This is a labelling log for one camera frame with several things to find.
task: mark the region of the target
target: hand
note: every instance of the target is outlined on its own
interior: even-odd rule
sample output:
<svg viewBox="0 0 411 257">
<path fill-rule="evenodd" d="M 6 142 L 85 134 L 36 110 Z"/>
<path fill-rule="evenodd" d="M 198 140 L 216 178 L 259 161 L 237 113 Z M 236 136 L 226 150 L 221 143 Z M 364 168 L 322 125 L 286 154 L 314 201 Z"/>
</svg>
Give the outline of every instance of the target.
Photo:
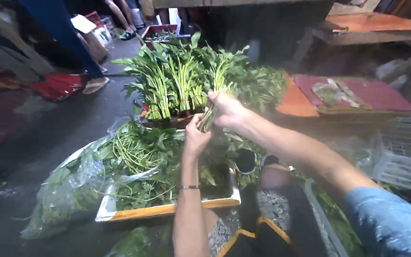
<svg viewBox="0 0 411 257">
<path fill-rule="evenodd" d="M 190 155 L 194 158 L 199 157 L 210 138 L 212 138 L 211 131 L 202 133 L 198 130 L 199 121 L 201 121 L 203 115 L 204 114 L 195 114 L 186 126 L 184 155 Z"/>
<path fill-rule="evenodd" d="M 235 130 L 235 127 L 243 122 L 244 117 L 249 112 L 239 100 L 229 93 L 209 92 L 209 99 L 218 108 L 214 123 L 222 128 Z"/>
</svg>

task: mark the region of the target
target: man's right hand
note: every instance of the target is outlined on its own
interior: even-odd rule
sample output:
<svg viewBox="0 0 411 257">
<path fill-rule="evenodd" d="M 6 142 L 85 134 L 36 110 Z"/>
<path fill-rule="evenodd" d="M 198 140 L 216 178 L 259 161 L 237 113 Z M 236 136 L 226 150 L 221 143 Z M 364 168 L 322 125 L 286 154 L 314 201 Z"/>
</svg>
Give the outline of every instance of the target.
<svg viewBox="0 0 411 257">
<path fill-rule="evenodd" d="M 209 92 L 209 99 L 218 109 L 214 123 L 221 128 L 236 130 L 236 127 L 245 122 L 246 117 L 251 113 L 229 93 Z"/>
</svg>

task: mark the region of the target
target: knee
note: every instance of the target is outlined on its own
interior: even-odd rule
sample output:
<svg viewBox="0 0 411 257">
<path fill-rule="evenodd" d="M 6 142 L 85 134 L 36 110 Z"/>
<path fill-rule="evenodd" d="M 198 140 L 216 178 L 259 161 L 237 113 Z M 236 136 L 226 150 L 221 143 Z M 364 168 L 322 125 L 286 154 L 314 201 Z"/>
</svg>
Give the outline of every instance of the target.
<svg viewBox="0 0 411 257">
<path fill-rule="evenodd" d="M 259 175 L 260 188 L 279 188 L 294 184 L 294 176 L 289 168 L 279 164 L 270 164 L 261 170 Z"/>
</svg>

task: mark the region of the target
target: pink cloth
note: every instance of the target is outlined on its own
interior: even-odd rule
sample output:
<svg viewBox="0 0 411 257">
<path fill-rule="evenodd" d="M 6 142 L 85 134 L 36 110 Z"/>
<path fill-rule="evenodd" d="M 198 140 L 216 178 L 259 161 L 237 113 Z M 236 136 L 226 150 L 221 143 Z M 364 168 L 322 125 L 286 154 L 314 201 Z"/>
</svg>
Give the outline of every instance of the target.
<svg viewBox="0 0 411 257">
<path fill-rule="evenodd" d="M 411 104 L 396 90 L 383 81 L 367 81 L 363 79 L 346 78 L 340 79 L 346 86 L 373 110 L 395 110 L 411 112 Z M 317 83 L 328 83 L 327 77 L 311 77 L 299 75 L 294 78 L 296 86 L 307 96 L 314 106 L 326 105 L 312 91 L 312 87 Z M 350 106 L 346 101 L 338 103 L 341 106 Z"/>
</svg>

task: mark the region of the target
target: white basket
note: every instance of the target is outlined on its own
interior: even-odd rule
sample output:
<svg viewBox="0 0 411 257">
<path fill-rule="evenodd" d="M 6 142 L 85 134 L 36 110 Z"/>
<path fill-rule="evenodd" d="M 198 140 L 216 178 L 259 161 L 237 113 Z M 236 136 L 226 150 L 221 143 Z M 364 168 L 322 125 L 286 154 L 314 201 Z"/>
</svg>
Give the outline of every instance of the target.
<svg viewBox="0 0 411 257">
<path fill-rule="evenodd" d="M 411 189 L 411 118 L 377 135 L 374 179 Z"/>
</svg>

